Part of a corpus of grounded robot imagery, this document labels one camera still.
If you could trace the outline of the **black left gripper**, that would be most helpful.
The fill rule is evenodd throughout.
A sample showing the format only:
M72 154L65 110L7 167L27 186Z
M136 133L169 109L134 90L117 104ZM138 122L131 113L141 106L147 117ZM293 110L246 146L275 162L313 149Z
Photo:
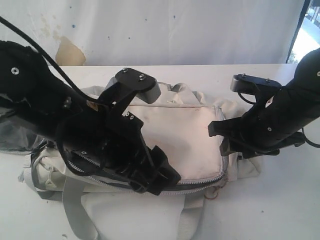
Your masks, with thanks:
M132 114L62 110L56 116L56 144L73 174L106 173L128 182L137 193L158 196L165 185L177 185L181 176L162 149L147 147L142 126Z

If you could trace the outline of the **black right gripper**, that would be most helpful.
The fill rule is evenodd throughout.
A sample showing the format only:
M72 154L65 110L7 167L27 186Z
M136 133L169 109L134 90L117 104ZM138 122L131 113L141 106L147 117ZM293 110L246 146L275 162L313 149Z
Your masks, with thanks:
M208 135L223 136L222 157L233 153L247 156L248 152L278 155L282 148L305 143L300 129L307 122L306 109L306 90L279 89L261 98L243 117L212 121Z

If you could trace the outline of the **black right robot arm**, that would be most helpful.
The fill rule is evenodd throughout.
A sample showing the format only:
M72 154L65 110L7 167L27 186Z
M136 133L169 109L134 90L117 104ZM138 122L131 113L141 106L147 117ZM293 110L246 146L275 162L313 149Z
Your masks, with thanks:
M320 117L320 50L302 58L286 85L235 74L230 89L239 97L254 96L255 102L240 117L208 125L210 137L223 137L221 156L233 153L241 153L246 159L277 156L283 148L309 144L304 127Z

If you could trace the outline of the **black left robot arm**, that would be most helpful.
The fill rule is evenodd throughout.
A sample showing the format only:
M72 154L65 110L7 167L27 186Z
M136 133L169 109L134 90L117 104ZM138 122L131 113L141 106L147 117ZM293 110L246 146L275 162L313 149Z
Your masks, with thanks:
M90 101L55 77L30 47L0 43L0 108L7 119L54 141L73 174L106 172L138 193L158 195L170 183L167 159L160 148L147 147L142 121L123 114L136 96L155 102L156 79L128 68Z

